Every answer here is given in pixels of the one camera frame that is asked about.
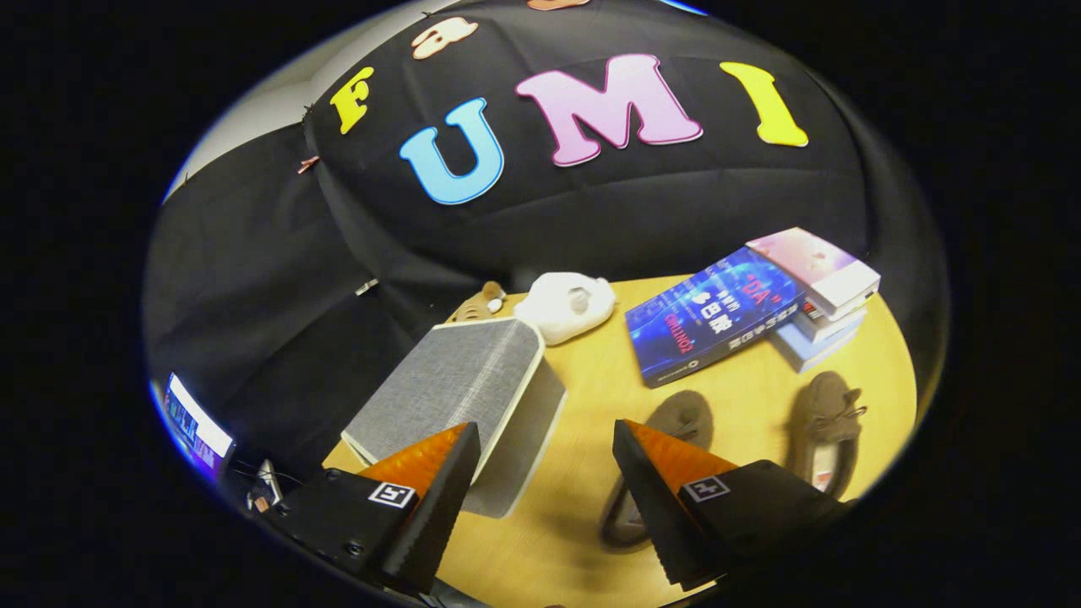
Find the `yellow table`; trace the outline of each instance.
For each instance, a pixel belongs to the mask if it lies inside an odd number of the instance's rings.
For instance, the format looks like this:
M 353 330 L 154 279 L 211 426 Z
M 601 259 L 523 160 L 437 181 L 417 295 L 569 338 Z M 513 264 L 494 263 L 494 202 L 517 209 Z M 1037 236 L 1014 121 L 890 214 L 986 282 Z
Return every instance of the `yellow table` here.
M 495 607 L 660 606 L 702 591 L 669 585 L 652 545 L 608 553 L 599 542 L 602 511 L 619 476 L 612 425 L 644 422 L 669 395 L 697 391 L 713 412 L 710 451 L 736 464 L 784 464 L 786 423 L 802 386 L 819 372 L 839 372 L 864 391 L 863 433 L 855 473 L 842 500 L 860 495 L 904 446 L 916 420 L 916 379 L 900 329 L 882 301 L 867 302 L 858 334 L 836 354 L 797 374 L 766 339 L 703 370 L 650 389 L 642 383 L 624 312 L 686 276 L 612 283 L 618 298 L 599 328 L 545 352 L 566 385 L 556 432 L 517 510 L 504 519 L 461 513 L 438 576 Z M 509 316 L 524 294 L 507 298 Z M 364 464 L 344 442 L 323 462 L 359 472 Z

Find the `white wall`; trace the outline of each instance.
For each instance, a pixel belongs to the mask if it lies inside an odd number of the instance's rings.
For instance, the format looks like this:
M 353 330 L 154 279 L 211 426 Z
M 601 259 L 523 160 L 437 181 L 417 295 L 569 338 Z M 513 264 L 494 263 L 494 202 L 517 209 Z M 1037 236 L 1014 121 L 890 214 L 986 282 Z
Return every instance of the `white wall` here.
M 396 6 L 321 43 L 244 94 L 208 131 L 169 186 L 169 195 L 211 161 L 259 135 L 299 122 L 335 80 L 391 36 L 457 0 L 417 0 Z

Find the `computer monitor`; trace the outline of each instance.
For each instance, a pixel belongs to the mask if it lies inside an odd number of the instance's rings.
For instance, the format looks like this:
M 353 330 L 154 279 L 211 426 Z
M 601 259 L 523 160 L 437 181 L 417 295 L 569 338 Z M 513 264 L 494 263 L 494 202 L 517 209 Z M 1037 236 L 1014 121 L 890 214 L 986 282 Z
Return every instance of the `computer monitor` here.
M 232 437 L 206 414 L 175 373 L 169 374 L 158 406 L 169 434 L 188 462 L 212 484 L 221 481 L 237 447 Z

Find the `blue letter u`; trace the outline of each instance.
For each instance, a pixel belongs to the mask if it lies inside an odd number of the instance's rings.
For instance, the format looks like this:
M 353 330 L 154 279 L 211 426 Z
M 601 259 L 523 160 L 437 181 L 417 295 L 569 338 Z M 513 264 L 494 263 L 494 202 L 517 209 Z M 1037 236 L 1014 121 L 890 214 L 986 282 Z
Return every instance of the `blue letter u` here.
M 422 130 L 402 144 L 399 156 L 410 161 L 424 191 L 440 204 L 461 204 L 488 191 L 503 174 L 503 149 L 484 120 L 484 97 L 470 100 L 446 115 L 446 123 L 457 125 L 477 155 L 477 167 L 466 175 L 454 175 L 436 147 L 435 127 Z

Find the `letter m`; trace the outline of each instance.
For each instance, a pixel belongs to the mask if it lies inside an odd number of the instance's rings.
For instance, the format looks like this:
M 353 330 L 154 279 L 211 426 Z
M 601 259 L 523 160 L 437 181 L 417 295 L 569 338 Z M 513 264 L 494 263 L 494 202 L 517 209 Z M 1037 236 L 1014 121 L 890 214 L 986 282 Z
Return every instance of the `letter m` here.
M 702 125 L 688 118 L 660 77 L 659 65 L 653 55 L 617 55 L 608 62 L 604 91 L 558 70 L 528 78 L 515 91 L 533 97 L 544 113 L 558 148 L 552 161 L 571 167 L 601 154 L 600 144 L 586 138 L 578 120 L 620 149 L 630 141 L 631 108 L 642 121 L 638 138 L 644 144 L 678 144 L 702 136 Z

